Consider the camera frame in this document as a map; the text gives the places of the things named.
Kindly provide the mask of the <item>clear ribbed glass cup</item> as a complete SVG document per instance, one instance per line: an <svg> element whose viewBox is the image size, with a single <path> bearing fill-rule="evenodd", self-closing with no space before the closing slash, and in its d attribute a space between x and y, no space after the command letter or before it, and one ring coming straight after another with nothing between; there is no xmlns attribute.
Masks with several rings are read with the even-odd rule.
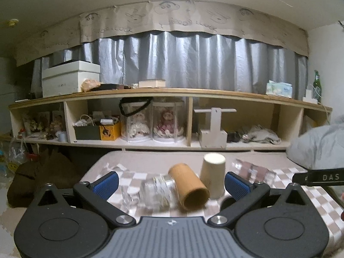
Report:
<svg viewBox="0 0 344 258"><path fill-rule="evenodd" d="M264 182L269 186L273 185L276 178L276 173L274 171L240 159L235 159L232 162L230 171L250 183Z"/></svg>

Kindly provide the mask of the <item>orange-brown cylindrical cup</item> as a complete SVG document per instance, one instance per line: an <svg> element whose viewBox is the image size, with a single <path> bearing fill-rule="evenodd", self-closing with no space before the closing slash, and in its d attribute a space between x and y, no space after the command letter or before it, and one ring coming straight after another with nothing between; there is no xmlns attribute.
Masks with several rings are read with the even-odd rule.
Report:
<svg viewBox="0 0 344 258"><path fill-rule="evenodd" d="M195 172L186 164L173 165L168 174L174 179L178 201L186 211L202 209L209 199L209 191Z"/></svg>

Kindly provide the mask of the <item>grey duvet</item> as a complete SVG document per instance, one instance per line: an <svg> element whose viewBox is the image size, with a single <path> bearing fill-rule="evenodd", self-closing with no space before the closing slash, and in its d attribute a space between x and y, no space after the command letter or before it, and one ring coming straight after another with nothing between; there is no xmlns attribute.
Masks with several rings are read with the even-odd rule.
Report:
<svg viewBox="0 0 344 258"><path fill-rule="evenodd" d="M343 167L343 116L330 125L315 127L291 142L287 158L306 169Z"/></svg>

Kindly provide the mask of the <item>wooden stand with crossbar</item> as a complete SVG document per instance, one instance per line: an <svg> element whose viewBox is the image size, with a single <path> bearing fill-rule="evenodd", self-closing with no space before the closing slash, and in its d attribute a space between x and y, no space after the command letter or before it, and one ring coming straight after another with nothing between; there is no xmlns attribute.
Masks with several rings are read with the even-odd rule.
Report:
<svg viewBox="0 0 344 258"><path fill-rule="evenodd" d="M227 146L227 132L222 129L222 113L235 113L235 108L194 109L196 114L208 115L209 129L199 129L199 143L203 149L224 150Z"/></svg>

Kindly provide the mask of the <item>clear glass mug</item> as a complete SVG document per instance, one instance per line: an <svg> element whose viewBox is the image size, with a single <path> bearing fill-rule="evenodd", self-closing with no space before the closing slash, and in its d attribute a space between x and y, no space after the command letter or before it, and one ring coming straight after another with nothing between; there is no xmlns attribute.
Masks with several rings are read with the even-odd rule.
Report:
<svg viewBox="0 0 344 258"><path fill-rule="evenodd" d="M170 175L160 175L141 182L135 190L121 187L123 206L127 211L143 207L152 211L166 211L178 206L175 180Z"/></svg>

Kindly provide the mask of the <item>crumpled beige cloth on shelf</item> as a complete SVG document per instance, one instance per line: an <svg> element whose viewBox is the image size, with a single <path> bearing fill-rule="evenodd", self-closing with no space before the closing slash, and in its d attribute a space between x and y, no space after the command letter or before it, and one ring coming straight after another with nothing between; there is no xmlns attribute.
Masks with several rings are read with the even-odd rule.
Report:
<svg viewBox="0 0 344 258"><path fill-rule="evenodd" d="M244 130L241 141L244 143L279 144L281 143L281 138L270 129L264 128L261 125L254 125L250 129Z"/></svg>

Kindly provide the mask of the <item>doll in clear case left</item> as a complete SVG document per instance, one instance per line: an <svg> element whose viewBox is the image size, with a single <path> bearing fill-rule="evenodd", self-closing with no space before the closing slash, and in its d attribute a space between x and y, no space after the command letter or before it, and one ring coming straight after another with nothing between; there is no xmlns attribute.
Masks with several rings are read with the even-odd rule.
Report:
<svg viewBox="0 0 344 258"><path fill-rule="evenodd" d="M121 139L138 143L152 137L152 97L120 99Z"/></svg>

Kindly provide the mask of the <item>doll in clear case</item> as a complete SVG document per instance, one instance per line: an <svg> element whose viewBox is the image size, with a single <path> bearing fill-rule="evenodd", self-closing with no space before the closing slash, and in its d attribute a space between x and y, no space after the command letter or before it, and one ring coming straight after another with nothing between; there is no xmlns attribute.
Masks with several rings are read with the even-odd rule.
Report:
<svg viewBox="0 0 344 258"><path fill-rule="evenodd" d="M120 99L121 139L138 143L152 137L152 97Z"/></svg>
<svg viewBox="0 0 344 258"><path fill-rule="evenodd" d="M185 138L184 102L153 101L153 139L162 143L178 143Z"/></svg>

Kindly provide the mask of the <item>green glass bottle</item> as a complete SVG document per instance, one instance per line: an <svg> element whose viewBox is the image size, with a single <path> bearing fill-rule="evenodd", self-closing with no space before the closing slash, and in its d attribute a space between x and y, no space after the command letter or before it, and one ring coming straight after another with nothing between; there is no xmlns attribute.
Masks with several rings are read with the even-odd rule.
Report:
<svg viewBox="0 0 344 258"><path fill-rule="evenodd" d="M313 82L313 98L316 99L319 103L322 99L322 87L321 87L321 80L320 75L317 70L314 71L314 82Z"/></svg>

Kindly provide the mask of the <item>doll in clear case right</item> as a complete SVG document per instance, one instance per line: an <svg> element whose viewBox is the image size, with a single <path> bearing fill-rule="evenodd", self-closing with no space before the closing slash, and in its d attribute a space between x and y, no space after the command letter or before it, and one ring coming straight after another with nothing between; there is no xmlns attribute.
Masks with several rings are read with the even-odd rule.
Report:
<svg viewBox="0 0 344 258"><path fill-rule="evenodd" d="M153 101L153 139L162 143L178 143L185 138L184 102Z"/></svg>

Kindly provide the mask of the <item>long wooden shelf unit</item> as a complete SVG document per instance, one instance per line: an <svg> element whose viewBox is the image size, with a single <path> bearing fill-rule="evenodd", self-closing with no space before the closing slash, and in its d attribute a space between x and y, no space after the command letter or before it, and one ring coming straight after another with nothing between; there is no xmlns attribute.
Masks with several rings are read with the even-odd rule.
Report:
<svg viewBox="0 0 344 258"><path fill-rule="evenodd" d="M59 95L9 107L14 137L29 143L143 150L279 151L319 103L207 89L122 89Z"/></svg>

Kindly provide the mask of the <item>tissue box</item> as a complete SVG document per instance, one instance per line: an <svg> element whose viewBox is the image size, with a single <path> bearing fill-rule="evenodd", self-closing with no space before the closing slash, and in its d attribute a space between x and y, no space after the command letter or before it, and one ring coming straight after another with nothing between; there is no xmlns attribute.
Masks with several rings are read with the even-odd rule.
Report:
<svg viewBox="0 0 344 258"><path fill-rule="evenodd" d="M293 87L290 83L275 82L269 80L266 84L266 95L275 95L280 97L292 98Z"/></svg>

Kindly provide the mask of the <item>book on shelf top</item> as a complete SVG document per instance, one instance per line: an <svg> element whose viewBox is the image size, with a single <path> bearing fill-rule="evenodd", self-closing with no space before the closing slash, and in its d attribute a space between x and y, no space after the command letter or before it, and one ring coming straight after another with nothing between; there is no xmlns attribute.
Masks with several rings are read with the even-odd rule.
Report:
<svg viewBox="0 0 344 258"><path fill-rule="evenodd" d="M139 88L165 88L166 81L161 79L141 80L138 83Z"/></svg>

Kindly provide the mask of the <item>white storage box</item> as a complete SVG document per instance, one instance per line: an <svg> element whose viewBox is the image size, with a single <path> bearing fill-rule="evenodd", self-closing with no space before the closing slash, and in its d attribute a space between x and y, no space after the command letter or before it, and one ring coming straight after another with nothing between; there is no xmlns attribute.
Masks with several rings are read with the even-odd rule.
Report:
<svg viewBox="0 0 344 258"><path fill-rule="evenodd" d="M85 62L66 62L42 71L43 97L79 93L86 80L100 80L100 65Z"/></svg>

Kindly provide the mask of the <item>beige printed curtain valance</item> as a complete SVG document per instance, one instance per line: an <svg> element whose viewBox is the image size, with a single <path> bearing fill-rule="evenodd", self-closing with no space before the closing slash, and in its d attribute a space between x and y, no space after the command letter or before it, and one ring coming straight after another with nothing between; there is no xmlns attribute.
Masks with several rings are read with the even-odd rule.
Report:
<svg viewBox="0 0 344 258"><path fill-rule="evenodd" d="M147 31L228 35L309 54L306 32L288 21L237 5L187 0L147 1L82 13L19 43L15 59L23 65L100 38Z"/></svg>

